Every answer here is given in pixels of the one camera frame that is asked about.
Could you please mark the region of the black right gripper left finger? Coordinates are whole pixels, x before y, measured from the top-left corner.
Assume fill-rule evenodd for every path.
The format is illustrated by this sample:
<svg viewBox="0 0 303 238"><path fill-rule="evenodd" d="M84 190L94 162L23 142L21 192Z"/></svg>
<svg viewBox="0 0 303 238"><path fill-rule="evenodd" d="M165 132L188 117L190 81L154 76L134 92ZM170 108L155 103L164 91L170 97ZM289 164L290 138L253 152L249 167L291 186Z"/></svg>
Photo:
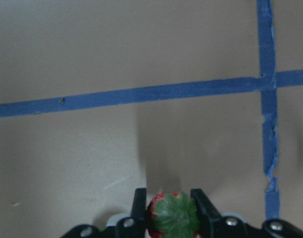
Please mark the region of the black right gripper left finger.
<svg viewBox="0 0 303 238"><path fill-rule="evenodd" d="M146 232L147 189L136 188L129 217L122 218L116 224L117 238L144 238Z"/></svg>

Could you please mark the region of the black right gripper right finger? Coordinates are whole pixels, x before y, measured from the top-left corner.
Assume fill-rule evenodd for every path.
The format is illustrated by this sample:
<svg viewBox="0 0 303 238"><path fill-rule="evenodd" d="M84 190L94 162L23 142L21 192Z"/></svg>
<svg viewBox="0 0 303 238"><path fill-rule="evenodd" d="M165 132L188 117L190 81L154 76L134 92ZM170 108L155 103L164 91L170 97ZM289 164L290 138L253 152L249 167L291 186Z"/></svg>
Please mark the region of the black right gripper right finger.
<svg viewBox="0 0 303 238"><path fill-rule="evenodd" d="M248 236L245 223L234 215L222 215L202 189L191 189L191 198L196 203L200 237L246 238Z"/></svg>

